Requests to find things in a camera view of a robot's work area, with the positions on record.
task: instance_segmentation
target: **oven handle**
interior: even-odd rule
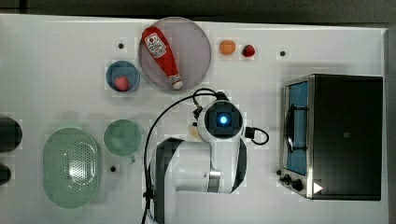
[[[294,147],[293,142],[294,142],[294,111],[296,110],[304,110],[308,111],[308,107],[303,106],[303,107],[298,107],[295,105],[291,105],[288,114],[286,115],[286,134],[285,134],[285,140],[286,140],[286,145],[288,146],[288,150],[290,153],[293,152],[295,149],[306,149],[306,147]]]

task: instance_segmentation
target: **blue light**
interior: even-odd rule
[[[227,123],[227,118],[226,118],[226,117],[221,117],[220,122],[221,122],[222,124]]]

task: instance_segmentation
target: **metal frame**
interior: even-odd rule
[[[282,136],[282,149],[283,149],[283,172],[282,175],[289,175],[292,180],[301,179],[303,182],[303,189],[301,191],[297,191],[292,188],[291,185],[286,185],[282,182],[282,185],[287,189],[294,191],[301,196],[312,199],[313,197],[313,131],[314,131],[314,96],[315,96],[315,75],[310,75],[307,77],[300,77],[291,81],[288,81],[283,86],[282,96],[283,100],[283,130],[286,130],[286,119],[288,113],[288,105],[289,105],[289,88],[288,86],[298,84],[301,82],[308,82],[308,114],[307,114],[307,126],[306,126],[306,175],[297,174],[291,170],[286,168],[286,164],[288,162],[288,147],[286,145],[286,139]]]

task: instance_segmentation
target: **red object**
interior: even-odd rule
[[[128,77],[126,76],[117,77],[116,80],[114,80],[114,86],[119,91],[128,91],[129,90]]]
[[[251,45],[246,45],[245,47],[244,47],[244,49],[242,50],[242,54],[245,56],[245,57],[251,57],[251,56],[253,56],[254,54],[256,53],[256,50],[253,48],[253,46],[251,46]]]
[[[142,41],[149,54],[169,77],[173,88],[180,89],[183,82],[178,74],[174,54],[163,32],[157,27],[151,26],[143,32]]]

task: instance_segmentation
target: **small bowl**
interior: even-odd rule
[[[129,82],[128,91],[119,91],[114,85],[114,80],[118,77],[126,76]],[[111,64],[106,72],[106,81],[108,86],[111,87],[114,91],[119,92],[130,92],[135,91],[140,82],[140,74],[133,64],[128,63],[126,61],[118,61]]]
[[[104,140],[111,154],[130,158],[130,163],[133,163],[134,154],[142,146],[143,134],[137,123],[128,119],[119,119],[108,125]]]

